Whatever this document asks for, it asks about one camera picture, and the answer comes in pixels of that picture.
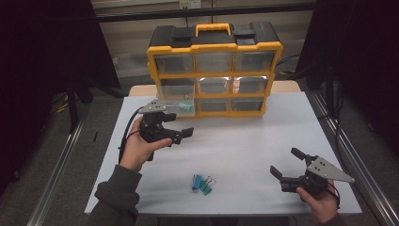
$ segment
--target binder clip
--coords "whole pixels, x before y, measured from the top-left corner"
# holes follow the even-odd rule
[[[205,180],[200,175],[193,177],[193,190],[200,190],[203,195],[208,195],[212,191],[212,185],[216,184],[216,180],[208,176]]]

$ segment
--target white tabletop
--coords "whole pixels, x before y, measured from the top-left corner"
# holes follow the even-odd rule
[[[153,97],[127,97],[105,154],[85,213],[97,199],[97,184],[108,180],[118,163],[119,145],[133,112]],[[180,145],[155,153],[144,164],[137,189],[140,214],[157,216],[274,216],[309,213],[295,193],[281,192],[270,172],[275,166],[285,177],[298,177],[304,161],[291,154],[296,147],[323,156],[339,166],[327,138],[303,92],[272,93],[262,117],[178,119],[165,122],[167,129],[194,127],[194,135]],[[211,176],[217,183],[204,196],[191,189],[194,174]],[[341,194],[340,213],[361,213],[349,184],[336,182]]]

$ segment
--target carrying handle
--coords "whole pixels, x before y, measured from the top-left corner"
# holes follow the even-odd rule
[[[199,36],[200,31],[217,31],[226,30],[231,35],[229,24],[198,24],[196,25],[196,36]]]

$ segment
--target dark sweater sleeve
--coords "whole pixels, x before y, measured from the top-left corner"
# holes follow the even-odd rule
[[[141,174],[119,165],[107,182],[98,185],[99,199],[88,217],[87,226],[136,225],[139,196],[136,193]]]
[[[327,221],[326,223],[320,224],[320,226],[346,226],[346,224],[345,222],[343,222],[341,216],[337,214],[334,218]]]

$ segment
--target person's arm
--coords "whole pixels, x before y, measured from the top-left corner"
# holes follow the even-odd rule
[[[328,180],[328,190],[335,193],[334,182]],[[328,192],[324,192],[319,199],[315,199],[305,189],[299,187],[296,193],[311,207],[311,216],[318,226],[345,226],[346,224],[338,214],[337,200]]]
[[[136,205],[139,200],[136,188],[141,179],[139,171],[154,151],[172,143],[170,138],[147,143],[137,133],[141,120],[141,118],[136,120],[132,126],[133,134],[126,142],[120,164],[115,166],[107,182],[98,185],[95,196],[99,201],[91,211],[87,226],[136,224],[138,215]]]

